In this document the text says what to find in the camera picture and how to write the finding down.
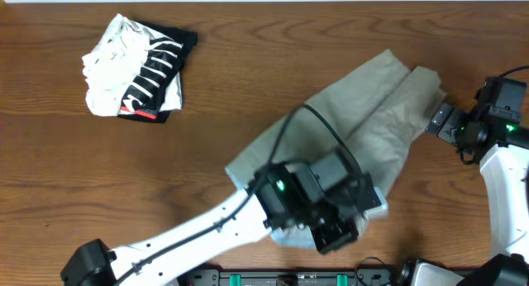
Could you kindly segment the khaki green shorts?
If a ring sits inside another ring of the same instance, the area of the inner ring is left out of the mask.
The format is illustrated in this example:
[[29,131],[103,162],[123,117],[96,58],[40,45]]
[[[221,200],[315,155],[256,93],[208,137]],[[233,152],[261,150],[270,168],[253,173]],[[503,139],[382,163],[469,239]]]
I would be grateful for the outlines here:
[[[311,96],[306,103],[326,119],[370,173],[387,197],[406,162],[411,144],[425,131],[446,97],[436,71],[406,67],[390,50],[362,64]],[[226,168],[237,188],[246,187],[269,157],[289,112],[253,140]],[[308,110],[297,112],[280,142],[274,160],[315,160],[337,145]],[[271,233],[278,245],[315,250],[308,228]]]

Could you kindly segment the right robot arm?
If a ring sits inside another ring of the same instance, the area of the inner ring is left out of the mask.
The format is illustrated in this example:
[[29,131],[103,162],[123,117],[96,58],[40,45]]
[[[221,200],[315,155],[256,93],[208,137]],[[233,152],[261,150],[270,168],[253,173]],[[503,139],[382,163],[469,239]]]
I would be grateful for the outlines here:
[[528,283],[528,130],[520,106],[485,103],[465,113],[442,104],[427,131],[470,155],[488,194],[491,258],[475,269],[406,263],[398,285],[526,285]]

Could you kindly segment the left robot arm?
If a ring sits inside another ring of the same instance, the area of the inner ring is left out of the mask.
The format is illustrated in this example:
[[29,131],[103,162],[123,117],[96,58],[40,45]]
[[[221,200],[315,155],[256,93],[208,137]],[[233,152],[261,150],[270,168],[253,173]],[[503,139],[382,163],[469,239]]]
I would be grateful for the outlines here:
[[247,188],[217,207],[158,236],[109,248],[81,245],[60,273],[65,285],[167,285],[181,274],[274,231],[305,228],[321,254],[356,241],[362,222],[388,204],[367,173],[300,162],[267,164]]

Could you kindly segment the black white striped garment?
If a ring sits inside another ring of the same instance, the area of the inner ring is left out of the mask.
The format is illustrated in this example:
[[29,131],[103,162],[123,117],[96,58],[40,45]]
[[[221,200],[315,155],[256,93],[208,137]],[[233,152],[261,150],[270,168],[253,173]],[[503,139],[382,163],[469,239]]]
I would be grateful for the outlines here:
[[147,56],[120,101],[118,117],[130,121],[164,123],[183,105],[180,72],[198,42],[194,31],[146,22]]

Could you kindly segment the white folded garment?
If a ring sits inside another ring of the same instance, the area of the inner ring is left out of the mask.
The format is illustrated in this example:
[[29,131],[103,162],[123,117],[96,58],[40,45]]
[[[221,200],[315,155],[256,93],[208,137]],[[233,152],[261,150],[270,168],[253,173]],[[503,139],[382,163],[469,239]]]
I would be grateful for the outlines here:
[[100,117],[117,117],[120,101],[145,62],[152,34],[143,24],[117,14],[94,49],[82,57],[88,84],[85,101]]

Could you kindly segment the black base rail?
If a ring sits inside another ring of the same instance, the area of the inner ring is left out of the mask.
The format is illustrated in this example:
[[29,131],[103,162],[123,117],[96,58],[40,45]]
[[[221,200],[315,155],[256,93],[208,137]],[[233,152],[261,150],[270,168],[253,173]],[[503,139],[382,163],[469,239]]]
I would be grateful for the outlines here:
[[196,269],[177,278],[179,286],[384,286],[395,285],[391,269],[350,271],[234,271]]

